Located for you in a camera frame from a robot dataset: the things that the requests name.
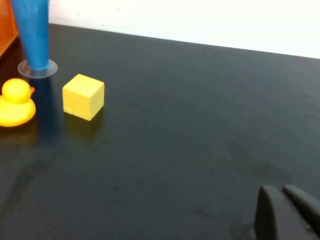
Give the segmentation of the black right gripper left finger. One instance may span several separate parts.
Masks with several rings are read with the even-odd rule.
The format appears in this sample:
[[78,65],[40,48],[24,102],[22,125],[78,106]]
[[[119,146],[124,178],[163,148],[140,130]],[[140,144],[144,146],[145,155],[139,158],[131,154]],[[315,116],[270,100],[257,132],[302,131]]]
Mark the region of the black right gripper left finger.
[[254,219],[258,240],[317,240],[318,233],[304,220],[282,190],[259,189]]

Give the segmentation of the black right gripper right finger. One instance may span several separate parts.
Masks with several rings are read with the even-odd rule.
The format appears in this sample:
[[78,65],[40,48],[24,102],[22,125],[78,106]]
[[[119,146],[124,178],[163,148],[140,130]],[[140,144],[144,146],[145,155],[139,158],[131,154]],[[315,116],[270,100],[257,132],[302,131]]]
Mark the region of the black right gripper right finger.
[[290,199],[304,220],[320,232],[320,201],[295,185],[284,185],[282,191]]

